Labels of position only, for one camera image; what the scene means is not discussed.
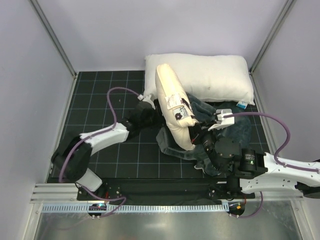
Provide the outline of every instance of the white label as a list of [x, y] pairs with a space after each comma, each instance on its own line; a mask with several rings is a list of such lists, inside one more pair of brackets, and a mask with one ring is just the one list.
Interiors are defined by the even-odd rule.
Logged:
[[172, 109], [172, 108], [175, 108], [177, 106], [184, 104], [182, 102], [182, 99], [181, 99], [179, 93], [172, 94], [171, 96], [166, 96], [165, 100], [166, 100], [167, 109]]
[[175, 119], [178, 121], [190, 116], [187, 109], [184, 106], [174, 109], [173, 115]]
[[244, 102], [244, 101], [239, 101], [236, 105], [237, 105], [239, 108], [246, 109], [247, 106], [248, 106], [248, 103], [246, 103], [246, 102]]

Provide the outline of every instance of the blue tag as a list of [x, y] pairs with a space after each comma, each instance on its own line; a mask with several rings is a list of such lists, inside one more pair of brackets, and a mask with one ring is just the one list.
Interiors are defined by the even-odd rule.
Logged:
[[246, 103], [246, 102], [244, 102], [244, 101], [239, 101], [236, 105], [237, 105], [239, 108], [246, 109], [247, 106], [248, 106], [248, 103]]

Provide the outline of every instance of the black grid mat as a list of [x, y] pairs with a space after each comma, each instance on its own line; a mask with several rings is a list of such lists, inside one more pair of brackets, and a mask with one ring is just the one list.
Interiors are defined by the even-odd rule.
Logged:
[[[144, 71], [81, 72], [76, 83], [61, 139], [68, 131], [92, 132], [113, 124], [106, 93], [113, 87], [126, 87], [143, 93]], [[118, 119], [127, 116], [139, 102], [134, 94], [116, 90], [110, 100]], [[257, 112], [248, 106], [247, 112]], [[260, 117], [250, 116], [253, 149], [269, 152]], [[130, 141], [109, 146], [94, 154], [89, 168], [101, 178], [205, 178], [192, 161], [160, 152], [156, 142], [158, 129], [145, 129]], [[53, 168], [50, 177], [58, 177]]]

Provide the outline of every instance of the gray cloth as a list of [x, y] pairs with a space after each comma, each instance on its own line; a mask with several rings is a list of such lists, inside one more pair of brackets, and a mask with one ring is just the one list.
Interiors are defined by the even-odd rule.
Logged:
[[[187, 96], [190, 101], [192, 112], [200, 123], [205, 121], [211, 122], [214, 120], [214, 113], [216, 113], [217, 109], [231, 109], [233, 113], [244, 112], [244, 110], [238, 107], [235, 102], [223, 102], [218, 107], [213, 107], [203, 101], [200, 101], [189, 93], [187, 93]], [[249, 117], [239, 116], [234, 118], [233, 125], [222, 130], [217, 130], [216, 135], [218, 138], [226, 137], [240, 143], [241, 148], [248, 148], [251, 138], [251, 128], [252, 126]], [[156, 140], [162, 153], [184, 160], [196, 160], [197, 162], [194, 168], [201, 169], [204, 173], [210, 176], [220, 174], [220, 172], [213, 167], [201, 144], [196, 145], [194, 150], [182, 149], [176, 144], [167, 126], [160, 129], [156, 136]]]

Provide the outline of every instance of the pillow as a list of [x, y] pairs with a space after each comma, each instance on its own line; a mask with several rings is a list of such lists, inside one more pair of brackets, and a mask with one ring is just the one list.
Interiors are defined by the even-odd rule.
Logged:
[[205, 102], [242, 101], [254, 103], [246, 60], [242, 56], [197, 56], [182, 53], [153, 54], [145, 57], [144, 96], [157, 98], [156, 67], [169, 64], [186, 92]]
[[179, 78], [168, 64], [156, 67], [155, 86], [162, 114], [175, 142], [185, 150], [193, 150], [188, 127], [198, 121]]

